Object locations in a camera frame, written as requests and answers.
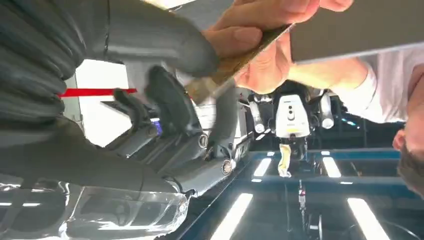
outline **white wall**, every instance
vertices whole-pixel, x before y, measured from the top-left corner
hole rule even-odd
[[[124,65],[85,60],[75,72],[80,89],[128,88]],[[93,144],[104,147],[131,127],[130,119],[101,101],[112,101],[112,96],[85,96],[79,98],[85,136]]]

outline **gold card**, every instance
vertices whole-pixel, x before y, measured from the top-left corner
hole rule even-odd
[[[201,104],[208,97],[218,98],[223,91],[232,83],[234,75],[261,53],[268,45],[279,36],[288,32],[294,24],[264,31],[259,45],[250,52],[236,57],[228,57],[220,60],[217,71],[212,76],[194,79],[185,86],[188,95],[194,103]]]

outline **yellow part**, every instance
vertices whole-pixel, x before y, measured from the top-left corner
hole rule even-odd
[[[281,152],[281,160],[278,163],[278,171],[287,172],[290,166],[290,155],[292,154],[292,149],[289,145],[280,144],[279,150]]]

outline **glass surface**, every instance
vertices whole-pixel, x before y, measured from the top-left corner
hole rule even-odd
[[[2,240],[143,239],[175,231],[189,201],[180,193],[81,187],[41,179],[34,188],[0,175]]]

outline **white shirt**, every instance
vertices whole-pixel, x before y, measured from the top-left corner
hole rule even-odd
[[[424,47],[362,57],[365,81],[356,89],[336,91],[348,112],[375,123],[406,122],[408,85],[415,66],[424,64]]]

